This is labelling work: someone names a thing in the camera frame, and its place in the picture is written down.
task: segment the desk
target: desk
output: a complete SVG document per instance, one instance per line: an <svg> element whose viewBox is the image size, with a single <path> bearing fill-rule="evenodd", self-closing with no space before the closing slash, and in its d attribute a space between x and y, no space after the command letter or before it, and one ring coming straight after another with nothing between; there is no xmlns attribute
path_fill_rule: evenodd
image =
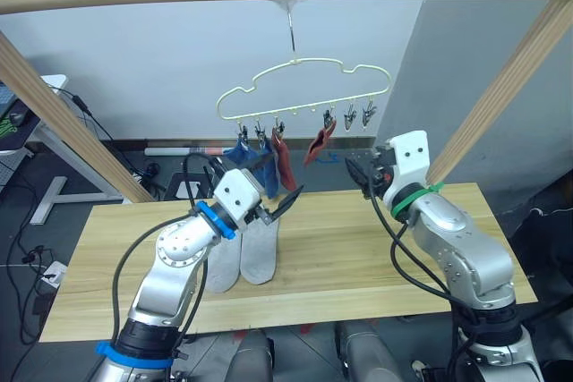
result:
<svg viewBox="0 0 573 382"><path fill-rule="evenodd" d="M510 251L517 302L536 301L515 255L474 183L447 185L443 195L463 207L484 232ZM41 342L109 338L115 265L137 236L187 211L184 201L94 207L73 254ZM119 283L122 321L154 257L155 237L136 250ZM404 239L409 245L409 234ZM449 305L407 283L391 266L391 239L360 191L302 194L281 218L277 272L251 285L242 278L226 293L205 293L191 331L204 333L449 310ZM412 250L440 273L414 245ZM401 258L407 272L431 284Z"/></svg>

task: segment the gray sock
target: gray sock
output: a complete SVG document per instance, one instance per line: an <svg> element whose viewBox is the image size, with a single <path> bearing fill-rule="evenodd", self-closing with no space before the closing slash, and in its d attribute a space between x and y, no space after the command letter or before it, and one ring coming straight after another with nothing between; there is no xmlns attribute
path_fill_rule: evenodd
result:
<svg viewBox="0 0 573 382"><path fill-rule="evenodd" d="M260 219L243 233L241 275L251 284L268 282L277 268L278 220L265 225Z"/></svg>
<svg viewBox="0 0 573 382"><path fill-rule="evenodd" d="M205 289L210 293L224 293L239 278L241 260L241 234L231 239L221 238L209 254L209 272Z"/></svg>

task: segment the blue ring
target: blue ring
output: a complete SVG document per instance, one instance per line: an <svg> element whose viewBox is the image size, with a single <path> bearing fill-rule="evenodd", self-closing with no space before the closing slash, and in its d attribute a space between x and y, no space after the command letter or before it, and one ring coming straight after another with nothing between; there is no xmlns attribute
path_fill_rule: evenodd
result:
<svg viewBox="0 0 573 382"><path fill-rule="evenodd" d="M207 216L208 219L213 222L213 224L219 228L223 234L223 237L226 237L229 240L235 238L235 232L227 227L227 224L225 224L225 222L217 216L213 209L207 206L207 203L204 201L198 201L196 206L203 214Z"/></svg>
<svg viewBox="0 0 573 382"><path fill-rule="evenodd" d="M99 342L96 346L96 352L105 355L111 361L126 367L136 369L168 369L173 365L173 358L165 360L144 360L142 358L133 358L123 355L116 351L109 342Z"/></svg>

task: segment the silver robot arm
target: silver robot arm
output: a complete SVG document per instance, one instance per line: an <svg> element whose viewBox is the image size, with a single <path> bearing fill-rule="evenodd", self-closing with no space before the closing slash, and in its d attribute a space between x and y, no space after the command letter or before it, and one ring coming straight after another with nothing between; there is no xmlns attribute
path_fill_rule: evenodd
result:
<svg viewBox="0 0 573 382"><path fill-rule="evenodd" d="M213 246L233 240L255 217L270 224L294 203L302 187L281 201L272 214L262 206L264 192L251 173L226 172L214 190L216 203L198 202L190 217L164 228L155 246L153 266L141 282L124 328L113 343L101 343L105 355L97 382L168 380L176 350L178 328L194 293L197 272Z"/></svg>
<svg viewBox="0 0 573 382"><path fill-rule="evenodd" d="M450 294L471 308L479 320L476 326L460 312L461 340L471 334L476 338L468 351L469 371L474 372L470 379L543 382L531 338L517 319L511 257L475 226L465 210L428 187L426 132L409 132L388 140L377 148L373 163L375 194L393 217L408 224L416 244L440 267ZM352 162L347 166L370 197L364 173Z"/></svg>

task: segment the wooden table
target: wooden table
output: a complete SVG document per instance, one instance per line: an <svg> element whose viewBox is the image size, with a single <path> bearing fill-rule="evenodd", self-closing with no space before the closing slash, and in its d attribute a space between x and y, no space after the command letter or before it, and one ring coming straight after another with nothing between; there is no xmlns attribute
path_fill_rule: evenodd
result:
<svg viewBox="0 0 573 382"><path fill-rule="evenodd" d="M536 301L515 255L474 183L447 185L443 195L463 207L484 232L510 251L517 302ZM111 280L125 249L153 225L184 214L186 201L97 206L81 234L66 278L42 334L42 342L111 336ZM154 257L155 237L137 249L119 284L122 319ZM409 234L405 242L440 273ZM271 327L355 318L441 312L446 301L406 282L391 266L391 239L359 191L302 194L281 218L277 272L251 285L242 278L226 293L205 293L193 332ZM408 273L430 278L400 253Z"/></svg>

